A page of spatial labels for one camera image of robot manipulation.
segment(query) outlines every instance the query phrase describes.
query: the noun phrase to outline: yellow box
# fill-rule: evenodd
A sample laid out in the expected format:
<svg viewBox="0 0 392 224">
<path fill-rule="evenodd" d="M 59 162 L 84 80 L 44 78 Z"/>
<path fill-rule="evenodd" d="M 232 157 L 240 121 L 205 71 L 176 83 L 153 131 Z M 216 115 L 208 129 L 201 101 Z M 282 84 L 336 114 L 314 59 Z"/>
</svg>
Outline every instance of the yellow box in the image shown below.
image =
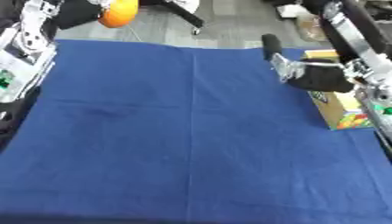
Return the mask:
<svg viewBox="0 0 392 224">
<path fill-rule="evenodd" d="M 338 60 L 338 54 L 334 50 L 306 51 L 304 58 Z M 345 130 L 372 127 L 368 116 L 362 112 L 361 105 L 354 98 L 354 92 L 341 94 L 309 91 L 309 94 L 330 129 Z"/>
</svg>

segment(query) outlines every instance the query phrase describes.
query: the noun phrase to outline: blue tablecloth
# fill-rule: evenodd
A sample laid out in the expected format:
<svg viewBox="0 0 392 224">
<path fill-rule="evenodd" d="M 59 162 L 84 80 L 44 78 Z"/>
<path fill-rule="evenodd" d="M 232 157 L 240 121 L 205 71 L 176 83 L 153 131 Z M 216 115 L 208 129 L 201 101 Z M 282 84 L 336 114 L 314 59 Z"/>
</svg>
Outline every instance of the blue tablecloth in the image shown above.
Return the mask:
<svg viewBox="0 0 392 224">
<path fill-rule="evenodd" d="M 373 131 L 329 130 L 260 49 L 61 41 L 0 156 L 2 214 L 386 224 L 391 206 Z"/>
</svg>

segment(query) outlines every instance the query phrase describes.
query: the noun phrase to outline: gray floor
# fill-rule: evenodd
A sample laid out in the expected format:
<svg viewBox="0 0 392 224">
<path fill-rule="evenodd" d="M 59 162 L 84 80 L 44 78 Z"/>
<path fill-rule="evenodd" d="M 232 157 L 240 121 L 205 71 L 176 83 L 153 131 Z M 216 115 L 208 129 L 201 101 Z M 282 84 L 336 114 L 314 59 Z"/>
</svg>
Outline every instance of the gray floor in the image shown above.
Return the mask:
<svg viewBox="0 0 392 224">
<path fill-rule="evenodd" d="M 99 23 L 60 31 L 58 39 L 143 41 L 172 46 L 251 48 L 261 46 L 264 33 L 274 33 L 286 47 L 320 47 L 326 43 L 300 38 L 292 21 L 280 21 L 275 9 L 262 0 L 200 0 L 196 14 L 206 20 L 199 36 L 181 18 L 157 7 L 143 8 L 135 21 L 119 29 Z"/>
</svg>

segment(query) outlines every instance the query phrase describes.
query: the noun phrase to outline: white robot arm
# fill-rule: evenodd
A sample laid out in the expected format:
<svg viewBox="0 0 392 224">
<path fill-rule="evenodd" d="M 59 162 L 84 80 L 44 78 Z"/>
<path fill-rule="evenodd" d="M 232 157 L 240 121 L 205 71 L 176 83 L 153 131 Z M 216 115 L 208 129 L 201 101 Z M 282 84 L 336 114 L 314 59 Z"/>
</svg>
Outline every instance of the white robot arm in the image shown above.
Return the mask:
<svg viewBox="0 0 392 224">
<path fill-rule="evenodd" d="M 0 30 L 0 150 L 17 131 L 39 95 L 42 80 L 54 66 L 57 47 L 53 38 L 58 27 L 95 20 L 110 3 L 111 0 L 10 1 L 19 16 L 8 19 L 0 15 L 0 20 L 7 21 Z"/>
</svg>

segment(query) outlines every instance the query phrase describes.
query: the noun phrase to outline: orange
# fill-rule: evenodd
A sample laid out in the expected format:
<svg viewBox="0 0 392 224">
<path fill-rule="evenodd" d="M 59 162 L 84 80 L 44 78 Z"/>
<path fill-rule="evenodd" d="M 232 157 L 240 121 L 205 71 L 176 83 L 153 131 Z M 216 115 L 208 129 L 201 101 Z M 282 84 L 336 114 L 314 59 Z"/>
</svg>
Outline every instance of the orange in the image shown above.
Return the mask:
<svg viewBox="0 0 392 224">
<path fill-rule="evenodd" d="M 99 21 L 108 28 L 121 27 L 135 18 L 138 9 L 139 0 L 115 0 Z"/>
</svg>

